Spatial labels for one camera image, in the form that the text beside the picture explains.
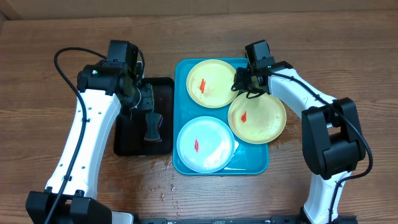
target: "blue tray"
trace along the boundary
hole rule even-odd
[[[175,68],[175,89],[174,89],[174,144],[173,144],[173,165],[180,173],[185,175],[247,175],[260,174],[264,172],[269,163],[268,144],[250,144],[235,137],[239,146],[234,152],[229,164],[217,172],[201,174],[192,171],[181,161],[177,152],[177,137],[188,121],[199,116],[212,116],[218,118],[228,125],[228,109],[230,105],[222,108],[210,109],[195,103],[188,95],[187,77],[189,71],[197,63],[210,58],[185,59],[178,63]],[[246,58],[216,58],[231,64],[234,68],[246,67]]]

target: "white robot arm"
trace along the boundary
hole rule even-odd
[[[120,112],[121,104],[116,94],[105,95],[104,90],[86,90],[80,93],[86,104],[86,131],[81,144],[79,155],[72,169],[70,181],[63,194],[74,195],[82,190],[84,197],[97,198],[98,172],[100,171],[106,141],[112,125]],[[79,138],[82,112],[81,104],[77,102],[75,119],[69,132],[69,137],[63,150],[61,159],[45,188],[52,189],[57,194],[62,185],[63,176],[67,172],[75,146]],[[112,223],[133,224],[131,213],[112,211]]]
[[[287,75],[289,77],[294,77],[295,79],[304,82],[306,86],[310,87],[316,94],[320,95],[321,98],[329,103],[332,103],[333,100],[335,100],[334,97],[326,95],[316,88],[312,87],[309,83],[303,80],[293,68],[285,68],[276,73]],[[270,93],[286,103],[286,105],[289,106],[300,118],[302,116],[302,111],[307,110],[313,106],[324,106],[322,102],[318,101],[301,85],[287,78],[271,75],[268,78],[268,85]],[[310,193],[303,208],[311,223],[328,223],[329,206],[332,200],[333,191],[336,187],[336,183],[342,178],[345,178],[349,175],[351,175],[351,172],[344,171],[339,174],[333,175],[328,180],[325,180],[321,175],[316,175],[314,173],[312,174]],[[343,191],[343,186],[344,183],[339,188],[336,196],[335,204],[333,206],[332,220],[336,219],[338,216],[337,206],[340,200],[341,193]]]

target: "water spill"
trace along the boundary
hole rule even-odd
[[[167,175],[167,170],[169,169],[171,164],[172,164],[172,160],[170,159],[169,162],[166,165],[166,175]]]
[[[169,165],[170,163],[171,163],[171,160],[172,160],[172,156],[170,156],[169,158],[167,158],[167,159],[163,159],[163,161],[164,161],[164,166],[166,166],[167,167],[167,165]]]
[[[158,162],[158,161],[152,161],[152,169],[154,169],[154,168],[155,168],[155,166],[156,166],[157,162]]]

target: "red mark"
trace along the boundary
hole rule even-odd
[[[247,117],[247,115],[246,115],[246,111],[245,111],[241,117],[242,122],[244,122],[244,123],[246,122],[246,117]]]
[[[198,142],[198,140],[195,140],[195,150],[197,152],[199,152],[199,142]]]
[[[201,84],[200,84],[200,91],[203,93],[205,91],[205,85],[206,85],[206,81],[204,78],[201,79]]]

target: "black cable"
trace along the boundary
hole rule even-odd
[[[295,81],[296,83],[298,83],[299,85],[301,85],[303,88],[305,88],[309,93],[311,93],[311,95],[313,95],[315,97],[315,99],[321,101],[323,104],[330,106],[330,108],[346,123],[348,124],[348,126],[355,132],[355,134],[359,137],[359,140],[362,141],[362,143],[364,144],[365,148],[366,148],[366,152],[368,153],[368,157],[369,157],[369,165],[368,168],[360,174],[357,175],[353,175],[353,176],[349,176],[349,177],[345,177],[341,180],[339,180],[336,183],[336,187],[335,190],[333,192],[333,196],[331,198],[331,202],[330,202],[330,208],[329,208],[329,224],[331,224],[331,215],[333,214],[333,206],[335,205],[335,200],[336,200],[336,196],[337,196],[337,191],[338,188],[341,187],[341,184],[346,181],[346,180],[352,180],[352,179],[357,179],[360,177],[363,177],[365,175],[367,175],[368,173],[370,173],[372,166],[373,166],[373,156],[372,156],[372,152],[371,152],[371,148],[369,147],[368,143],[366,142],[365,138],[363,138],[362,134],[359,133],[359,131],[354,127],[354,125],[348,121],[348,119],[338,110],[336,109],[332,104],[328,103],[326,100],[322,99],[318,94],[316,94],[310,87],[308,87],[306,84],[304,84],[303,82],[301,82],[300,80],[294,78],[294,77],[290,77],[288,75],[282,75],[282,74],[278,74],[278,73],[272,73],[271,75],[275,75],[278,77],[282,77],[282,78],[287,78],[289,80]]]
[[[255,94],[255,92],[248,91],[248,93],[246,94],[246,98],[247,98],[247,99],[254,99],[254,98],[260,97],[261,95],[265,94],[266,92],[263,91],[263,92],[261,92],[261,93],[258,93],[257,95],[254,95],[254,96],[249,96],[250,93]]]
[[[141,75],[144,73],[144,68],[145,68],[145,60],[144,60],[144,54],[140,49],[138,49],[139,56],[141,57],[142,60],[142,69],[141,69]]]
[[[65,76],[65,74],[62,72],[60,66],[58,65],[58,56],[62,52],[65,52],[65,51],[68,51],[68,50],[81,50],[81,51],[85,51],[85,52],[89,52],[89,53],[95,54],[95,55],[97,55],[97,56],[99,56],[101,58],[105,58],[106,59],[106,57],[104,55],[101,55],[101,54],[99,54],[97,52],[94,52],[94,51],[88,50],[88,49],[84,49],[84,48],[81,48],[81,47],[67,47],[67,48],[59,50],[54,55],[55,68],[57,69],[57,71],[59,72],[61,77],[66,81],[66,83],[69,85],[69,87],[73,90],[73,92],[76,94],[77,98],[79,99],[79,102],[80,102],[80,105],[81,105],[81,111],[83,112],[83,119],[82,119],[82,122],[81,122],[81,130],[80,130],[79,139],[78,139],[77,144],[76,144],[75,152],[72,155],[72,159],[71,159],[71,161],[69,163],[69,167],[68,167],[67,173],[63,177],[63,182],[62,182],[62,185],[60,187],[60,190],[58,191],[57,197],[55,198],[55,201],[54,201],[54,203],[53,203],[53,205],[52,205],[52,207],[50,209],[50,212],[47,215],[47,218],[45,219],[45,222],[44,222],[45,224],[50,223],[51,217],[52,217],[52,215],[53,215],[53,213],[54,213],[54,211],[55,211],[55,209],[57,207],[57,204],[59,203],[61,195],[62,195],[63,191],[65,190],[65,187],[66,187],[66,185],[67,185],[67,183],[69,181],[70,173],[72,172],[73,165],[75,164],[75,161],[76,161],[76,158],[77,158],[77,155],[79,153],[80,146],[81,146],[81,142],[82,142],[83,136],[85,134],[86,122],[87,122],[87,111],[86,111],[86,105],[85,105],[85,102],[83,101],[83,98],[81,97],[79,91],[75,88],[75,86],[73,86],[72,82],[70,82],[68,77]]]

